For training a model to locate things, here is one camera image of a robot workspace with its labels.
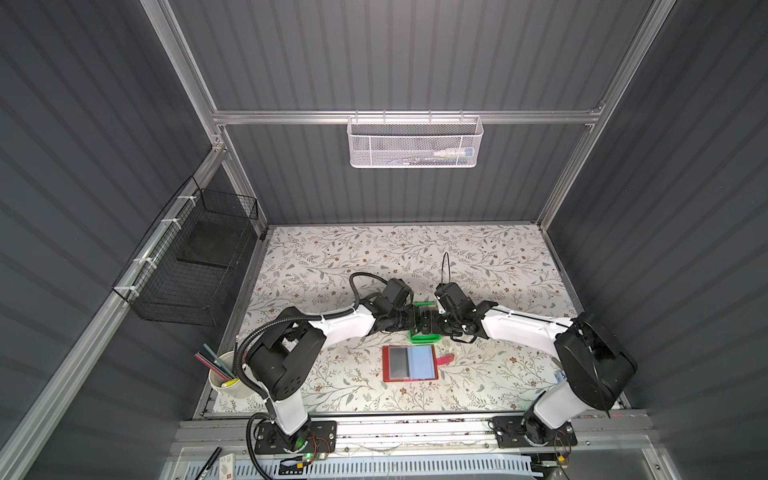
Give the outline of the white tube in basket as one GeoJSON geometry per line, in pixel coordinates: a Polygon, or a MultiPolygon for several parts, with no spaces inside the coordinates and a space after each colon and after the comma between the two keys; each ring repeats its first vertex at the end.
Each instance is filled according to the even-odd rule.
{"type": "Polygon", "coordinates": [[[475,149],[473,147],[448,148],[434,151],[433,156],[437,158],[468,159],[475,156],[475,149]]]}

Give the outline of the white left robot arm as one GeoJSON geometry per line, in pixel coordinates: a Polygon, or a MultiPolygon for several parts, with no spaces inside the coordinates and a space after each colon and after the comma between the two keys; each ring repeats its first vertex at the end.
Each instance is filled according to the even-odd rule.
{"type": "Polygon", "coordinates": [[[405,331],[415,323],[413,290],[403,280],[354,272],[349,284],[351,306],[327,313],[288,307],[235,350],[236,376],[261,397],[267,419],[290,441],[309,435],[301,388],[323,349],[374,333],[405,331]]]}

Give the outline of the green card tray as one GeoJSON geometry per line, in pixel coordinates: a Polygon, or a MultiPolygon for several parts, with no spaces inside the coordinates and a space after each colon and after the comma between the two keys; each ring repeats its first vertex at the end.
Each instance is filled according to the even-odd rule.
{"type": "Polygon", "coordinates": [[[425,307],[425,310],[423,311],[420,319],[420,332],[409,332],[409,340],[415,344],[415,345],[422,345],[422,344],[435,344],[439,342],[442,339],[441,335],[426,335],[425,334],[425,312],[427,309],[436,309],[438,310],[436,304],[434,302],[417,302],[414,303],[416,305],[420,304],[425,307]]]}

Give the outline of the red card holder wallet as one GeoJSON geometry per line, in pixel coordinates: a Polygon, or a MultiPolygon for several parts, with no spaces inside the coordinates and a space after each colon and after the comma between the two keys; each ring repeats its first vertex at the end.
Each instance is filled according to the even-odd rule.
{"type": "Polygon", "coordinates": [[[439,378],[440,368],[451,364],[454,359],[453,354],[438,357],[433,345],[385,346],[382,348],[382,378],[385,383],[434,381],[439,378]],[[408,348],[410,371],[408,380],[392,381],[388,378],[387,349],[389,347],[408,348]]]}

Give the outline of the grey VIP credit card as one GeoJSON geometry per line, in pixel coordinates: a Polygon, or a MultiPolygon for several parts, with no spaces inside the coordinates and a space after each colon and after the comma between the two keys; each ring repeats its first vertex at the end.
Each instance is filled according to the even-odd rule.
{"type": "Polygon", "coordinates": [[[389,347],[388,355],[388,378],[392,381],[408,380],[409,371],[409,350],[407,347],[389,347]]]}

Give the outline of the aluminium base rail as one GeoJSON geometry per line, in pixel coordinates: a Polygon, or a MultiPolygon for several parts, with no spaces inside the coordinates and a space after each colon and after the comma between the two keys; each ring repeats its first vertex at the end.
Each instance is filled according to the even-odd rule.
{"type": "Polygon", "coordinates": [[[448,412],[432,414],[328,414],[312,417],[314,424],[334,422],[335,452],[339,455],[411,454],[435,451],[552,452],[556,446],[572,452],[648,448],[658,440],[643,410],[589,411],[562,429],[573,443],[558,438],[545,446],[514,437],[516,412],[448,412]]]}

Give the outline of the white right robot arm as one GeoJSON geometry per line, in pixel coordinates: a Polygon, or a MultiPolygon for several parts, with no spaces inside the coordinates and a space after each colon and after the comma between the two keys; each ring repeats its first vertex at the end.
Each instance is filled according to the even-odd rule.
{"type": "Polygon", "coordinates": [[[556,361],[563,378],[535,398],[520,428],[542,444],[588,410],[607,412],[638,371],[628,349],[594,315],[546,317],[516,311],[495,301],[473,301],[453,282],[435,290],[438,316],[428,326],[457,343],[507,342],[556,361]]]}

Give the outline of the white pen cup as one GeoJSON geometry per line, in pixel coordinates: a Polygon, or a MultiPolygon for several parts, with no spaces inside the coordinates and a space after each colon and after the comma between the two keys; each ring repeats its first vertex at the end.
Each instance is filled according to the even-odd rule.
{"type": "Polygon", "coordinates": [[[235,374],[234,351],[217,354],[207,344],[195,358],[208,369],[208,384],[219,394],[233,399],[245,399],[253,394],[235,374]]]}

